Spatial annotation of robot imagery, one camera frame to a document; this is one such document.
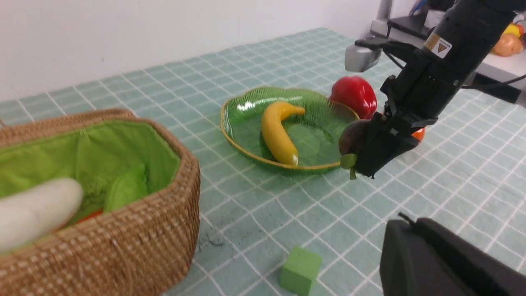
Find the yellow fruit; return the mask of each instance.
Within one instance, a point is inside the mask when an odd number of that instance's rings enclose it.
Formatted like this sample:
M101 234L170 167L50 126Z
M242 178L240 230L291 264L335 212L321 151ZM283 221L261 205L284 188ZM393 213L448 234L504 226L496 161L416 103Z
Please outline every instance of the yellow fruit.
M521 37L521 30L519 29L519 27L515 24L510 24L506 30L504 30L504 32L502 33L502 35L504 34L513 34L515 36L517 36L517 38L520 38Z
M287 102L274 102L263 112L261 133L270 152L283 164L297 166L298 150L283 128L282 121L291 115L303 115L305 109Z

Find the red bell pepper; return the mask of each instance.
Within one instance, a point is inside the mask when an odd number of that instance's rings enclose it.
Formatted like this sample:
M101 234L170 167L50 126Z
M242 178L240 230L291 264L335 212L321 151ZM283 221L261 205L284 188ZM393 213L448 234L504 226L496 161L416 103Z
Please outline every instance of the red bell pepper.
M371 85L360 76L345 76L332 86L331 101L353 109L360 119L371 119L378 102Z

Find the white shelf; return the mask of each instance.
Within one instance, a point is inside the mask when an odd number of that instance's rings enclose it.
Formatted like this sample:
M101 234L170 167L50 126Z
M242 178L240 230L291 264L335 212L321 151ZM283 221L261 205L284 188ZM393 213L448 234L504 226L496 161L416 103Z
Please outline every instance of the white shelf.
M378 19L372 21L371 31L385 36L387 34L387 21ZM410 43L417 47L422 46L424 43L423 40L394 28L391 29L389 37L396 41ZM526 74L526 51L510 57L490 54L477 68L477 73L500 82L522 76ZM517 81L510 85L519 90L526 91L526 80Z

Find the green cube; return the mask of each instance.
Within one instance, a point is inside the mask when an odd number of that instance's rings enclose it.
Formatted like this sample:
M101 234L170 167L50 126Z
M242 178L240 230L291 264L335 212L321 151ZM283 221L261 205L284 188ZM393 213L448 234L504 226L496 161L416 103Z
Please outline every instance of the green cube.
M279 285L298 296L308 296L320 267L320 255L295 246L281 269Z

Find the black object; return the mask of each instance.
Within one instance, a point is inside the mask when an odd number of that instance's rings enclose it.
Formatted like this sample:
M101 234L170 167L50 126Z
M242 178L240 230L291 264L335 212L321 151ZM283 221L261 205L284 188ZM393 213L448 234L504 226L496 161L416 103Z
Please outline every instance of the black object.
M387 223L380 261L385 296L526 294L526 277L519 272L432 219L404 218Z
M392 19L387 20L387 27L389 28L388 29L389 31L392 28L395 28L401 32L404 32L406 34L409 34L411 36L414 36L416 38L419 38L425 41L434 29L434 28L432 29L426 28L424 26L425 21L426 21L426 14L397 17L397 18L392 18ZM492 78L489 78L480 73L476 73L474 80L473 80L474 88L486 94L494 96L496 98L504 100L508 103L515 104L522 91L514 88L513 86L501 85L499 87L492 87L491 89L479 87L479 86L484 86L484 85L497 85L499 83L501 82L494 80Z
M406 62L398 77L388 77L380 89L388 101L383 115L377 112L371 119L356 171L374 177L396 156L416 147L411 134L438 120L513 21L514 11L525 7L524 0L458 1L422 48L377 38L356 41L357 46L380 48Z
M426 40L429 29L424 26L427 14L390 18L387 20L388 28L395 28L416 38Z

